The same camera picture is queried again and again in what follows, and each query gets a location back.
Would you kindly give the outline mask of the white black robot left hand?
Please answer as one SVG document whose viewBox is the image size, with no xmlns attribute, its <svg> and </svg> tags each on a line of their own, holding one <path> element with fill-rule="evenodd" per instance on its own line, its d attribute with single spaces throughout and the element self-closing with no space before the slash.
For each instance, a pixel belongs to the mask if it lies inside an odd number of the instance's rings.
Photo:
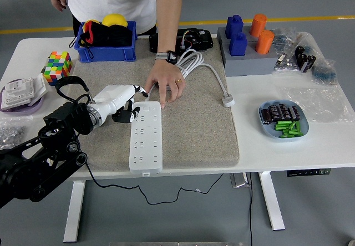
<svg viewBox="0 0 355 246">
<path fill-rule="evenodd" d="M 100 127 L 111 115 L 113 121 L 130 123 L 138 115 L 140 107 L 133 109 L 134 95 L 148 93 L 139 85 L 108 85 L 87 105 L 93 126 Z"/>
</svg>

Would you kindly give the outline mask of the person's left hand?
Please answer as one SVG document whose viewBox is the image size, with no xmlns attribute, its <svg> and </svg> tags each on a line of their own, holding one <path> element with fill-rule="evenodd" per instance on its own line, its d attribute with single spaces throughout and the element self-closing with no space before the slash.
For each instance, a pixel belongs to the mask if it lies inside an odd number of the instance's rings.
<svg viewBox="0 0 355 246">
<path fill-rule="evenodd" d="M 154 84 L 159 85 L 159 98 L 162 109 L 165 108 L 166 103 L 178 99 L 186 87 L 186 82 L 180 69 L 162 59 L 155 60 L 144 89 L 149 91 Z"/>
</svg>

